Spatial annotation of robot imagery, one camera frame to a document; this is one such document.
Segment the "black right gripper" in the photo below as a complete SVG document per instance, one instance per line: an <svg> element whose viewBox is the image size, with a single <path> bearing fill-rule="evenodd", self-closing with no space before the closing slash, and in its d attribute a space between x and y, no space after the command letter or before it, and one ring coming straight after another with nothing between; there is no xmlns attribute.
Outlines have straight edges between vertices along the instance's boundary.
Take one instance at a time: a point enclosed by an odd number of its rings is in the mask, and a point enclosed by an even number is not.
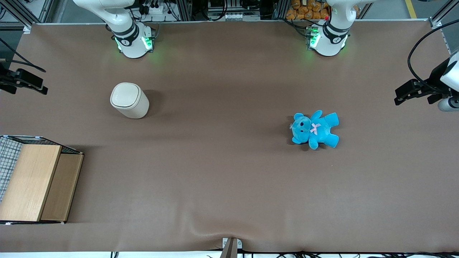
<svg viewBox="0 0 459 258"><path fill-rule="evenodd" d="M47 95L48 93L48 88L44 86L44 80L25 69L17 70L17 79L9 73L0 75L1 90L10 94L15 94L17 87L35 90L43 95Z"/></svg>

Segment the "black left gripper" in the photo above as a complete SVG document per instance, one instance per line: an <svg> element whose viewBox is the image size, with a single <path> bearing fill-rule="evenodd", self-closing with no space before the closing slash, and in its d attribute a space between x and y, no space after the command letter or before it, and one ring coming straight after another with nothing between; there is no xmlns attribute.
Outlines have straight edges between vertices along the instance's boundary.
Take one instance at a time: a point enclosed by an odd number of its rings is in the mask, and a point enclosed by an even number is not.
<svg viewBox="0 0 459 258"><path fill-rule="evenodd" d="M441 99L451 97L452 90L440 80L448 65L449 58L431 71L429 78L426 80L426 83L432 88L430 95L428 91L423 91L423 84L419 80L408 80L408 82L396 89L395 105L399 106L405 101L413 98L421 98L425 95L429 95L427 98L429 104L434 104Z"/></svg>

